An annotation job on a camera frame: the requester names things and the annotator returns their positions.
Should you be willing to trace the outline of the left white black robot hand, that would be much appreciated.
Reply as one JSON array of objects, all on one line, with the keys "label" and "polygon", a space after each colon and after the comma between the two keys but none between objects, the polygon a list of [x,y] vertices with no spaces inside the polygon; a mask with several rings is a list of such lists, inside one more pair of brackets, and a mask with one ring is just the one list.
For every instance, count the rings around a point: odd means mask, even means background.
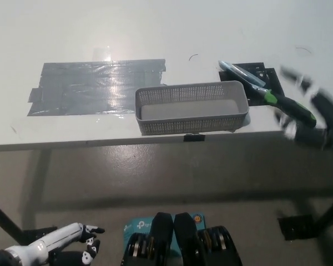
[{"label": "left white black robot hand", "polygon": [[[97,226],[72,223],[48,234],[44,243],[49,251],[49,265],[91,265],[99,252],[100,240],[97,235],[104,232],[105,229]],[[82,252],[64,251],[75,242],[85,244],[86,249]]]}]

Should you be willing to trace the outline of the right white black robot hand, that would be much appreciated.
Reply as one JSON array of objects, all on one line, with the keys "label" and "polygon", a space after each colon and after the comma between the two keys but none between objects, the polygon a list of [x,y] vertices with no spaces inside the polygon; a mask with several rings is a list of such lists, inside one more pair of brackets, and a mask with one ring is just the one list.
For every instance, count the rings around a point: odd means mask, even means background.
[{"label": "right white black robot hand", "polygon": [[276,111],[275,117],[284,136],[302,146],[319,150],[333,150],[333,97],[309,76],[282,66],[281,75],[293,82],[304,98],[316,109],[325,122],[325,128],[310,128],[300,120],[282,111]]}]

